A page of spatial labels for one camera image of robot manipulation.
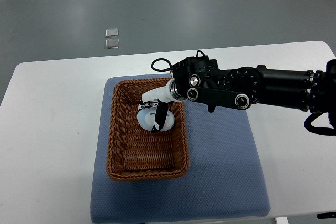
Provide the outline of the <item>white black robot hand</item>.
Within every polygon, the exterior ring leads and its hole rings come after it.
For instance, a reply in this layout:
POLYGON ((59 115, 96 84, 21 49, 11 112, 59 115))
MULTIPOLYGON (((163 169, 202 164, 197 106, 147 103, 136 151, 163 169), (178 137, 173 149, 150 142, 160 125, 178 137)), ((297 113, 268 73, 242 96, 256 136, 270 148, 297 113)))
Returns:
POLYGON ((151 130, 152 133, 159 132, 164 128, 168 112, 168 103, 176 101, 176 97, 173 94, 174 84, 175 80, 169 80, 165 86, 152 89, 142 94, 140 109, 148 108, 153 103, 157 105, 154 125, 151 130))

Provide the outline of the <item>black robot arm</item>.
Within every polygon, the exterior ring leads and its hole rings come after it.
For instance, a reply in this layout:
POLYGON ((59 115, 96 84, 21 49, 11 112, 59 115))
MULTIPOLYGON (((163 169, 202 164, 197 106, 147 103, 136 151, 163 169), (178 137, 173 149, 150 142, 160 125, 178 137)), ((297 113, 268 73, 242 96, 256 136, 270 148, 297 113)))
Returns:
POLYGON ((196 56, 169 65, 171 78, 163 87, 144 94, 138 112, 156 108, 151 132, 164 128, 170 102, 206 104, 210 113, 218 106, 246 110, 261 103, 310 111, 304 122, 307 131, 324 136, 335 135, 335 60, 325 71, 292 71, 241 67, 220 70, 217 60, 202 51, 196 56))

